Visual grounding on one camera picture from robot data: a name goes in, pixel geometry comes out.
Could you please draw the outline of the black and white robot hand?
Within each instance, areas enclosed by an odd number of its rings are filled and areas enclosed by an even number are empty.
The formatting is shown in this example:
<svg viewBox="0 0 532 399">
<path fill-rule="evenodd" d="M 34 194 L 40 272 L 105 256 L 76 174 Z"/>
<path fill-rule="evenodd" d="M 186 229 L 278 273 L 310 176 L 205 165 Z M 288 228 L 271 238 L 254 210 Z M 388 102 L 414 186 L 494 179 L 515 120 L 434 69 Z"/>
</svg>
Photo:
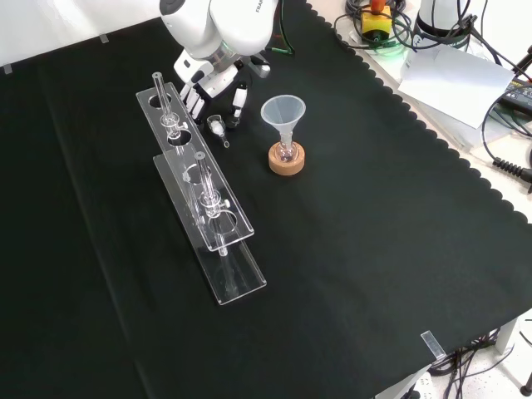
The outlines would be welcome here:
<svg viewBox="0 0 532 399">
<path fill-rule="evenodd" d="M 194 122 L 200 123 L 206 106 L 234 83 L 244 67 L 249 67 L 261 78 L 267 77 L 271 70 L 269 63 L 260 54 L 212 56 L 210 59 L 196 60 L 186 50 L 182 51 L 174 64 L 174 70 L 184 83 L 180 99 Z"/>
</svg>

